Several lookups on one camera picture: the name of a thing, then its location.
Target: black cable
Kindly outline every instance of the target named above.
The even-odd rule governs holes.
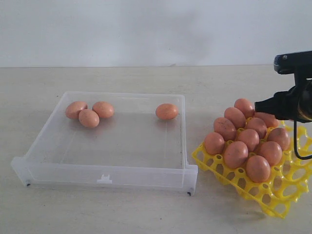
[[[298,159],[308,160],[308,159],[312,158],[312,155],[302,157],[298,153],[298,149],[297,149],[297,120],[295,120],[295,119],[293,120],[293,148],[294,148],[294,154],[296,155],[296,157]]]

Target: table surface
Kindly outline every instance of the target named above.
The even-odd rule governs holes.
[[[199,171],[195,195],[162,191],[25,188],[10,166],[23,156],[65,91],[183,94],[187,149],[212,131],[237,98],[260,101],[293,86],[272,66],[0,69],[0,233],[310,233],[312,194],[285,219]]]

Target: plastic egg carton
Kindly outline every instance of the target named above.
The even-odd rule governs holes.
[[[292,127],[281,122],[288,132]],[[273,128],[268,128],[268,133],[261,142],[265,142]],[[305,136],[307,141],[300,146],[299,140]],[[309,146],[312,138],[307,135],[307,129],[299,126],[297,130],[298,151],[302,156],[310,155]],[[281,161],[271,167],[270,178],[264,183],[254,183],[246,175],[244,165],[237,169],[230,169],[224,164],[223,155],[209,155],[203,143],[192,153],[199,168],[203,171],[210,170],[223,184],[231,184],[240,196],[246,200],[255,200],[262,211],[269,216],[284,218],[289,212],[291,202],[297,202],[301,194],[308,192],[308,179],[312,174],[312,161],[300,160],[293,152],[293,138],[289,150],[283,152]]]
[[[88,108],[107,101],[115,109],[94,129],[65,116],[73,101]],[[172,103],[179,115],[162,121],[157,106]],[[187,161],[182,95],[66,92],[35,142],[11,165],[27,187],[106,190],[135,188],[193,195],[198,166]]]

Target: egg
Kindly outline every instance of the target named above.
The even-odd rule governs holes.
[[[254,114],[254,117],[257,117],[257,118],[262,119],[262,120],[265,122],[265,125],[266,125],[268,128],[270,128],[270,127],[276,128],[276,127],[278,127],[278,125],[279,125],[279,122],[278,122],[278,120],[275,118],[274,115],[270,115],[270,114],[262,113],[262,112],[256,112],[256,113]]]
[[[80,123],[87,128],[95,128],[99,124],[99,117],[93,110],[82,110],[79,113]]]
[[[214,131],[223,136],[225,141],[234,140],[236,128],[227,118],[219,117],[214,121]]]
[[[249,120],[246,124],[246,129],[254,129],[258,133],[260,139],[263,139],[267,134],[267,126],[260,118],[252,118]]]
[[[204,140],[204,147],[208,154],[221,154],[224,150],[225,141],[219,133],[209,133]]]
[[[282,151],[287,150],[291,143],[291,140],[288,136],[288,132],[284,128],[275,128],[268,135],[268,141],[277,142]]]
[[[254,105],[247,99],[237,99],[234,107],[239,109],[245,115],[245,118],[254,117]]]
[[[71,119],[78,119],[80,111],[87,108],[88,104],[85,101],[74,101],[66,108],[65,115]]]
[[[169,103],[161,104],[156,109],[156,116],[162,120],[173,119],[178,114],[179,114],[178,107]]]
[[[271,173],[268,161],[260,156],[250,157],[246,164],[246,174],[255,183],[262,183],[269,179]]]
[[[246,118],[244,114],[235,107],[229,107],[224,112],[224,117],[231,121],[235,128],[244,128],[246,125]]]
[[[242,131],[238,135],[237,140],[244,142],[247,145],[249,152],[254,152],[260,142],[259,135],[254,129],[246,129]]]
[[[95,111],[100,118],[110,118],[114,115],[113,106],[105,101],[96,102],[92,110]]]
[[[248,158],[247,145],[242,141],[235,141],[225,149],[223,157],[225,165],[229,168],[238,168],[242,166]]]
[[[270,166],[278,164],[282,158],[282,154],[282,148],[275,141],[264,142],[258,152],[258,155],[263,156]]]

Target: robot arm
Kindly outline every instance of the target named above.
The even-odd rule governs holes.
[[[279,120],[293,120],[294,152],[299,159],[310,159],[312,155],[301,157],[298,153],[297,121],[312,122],[312,51],[278,55],[274,69],[279,74],[294,74],[295,86],[256,102],[255,111],[275,115]]]

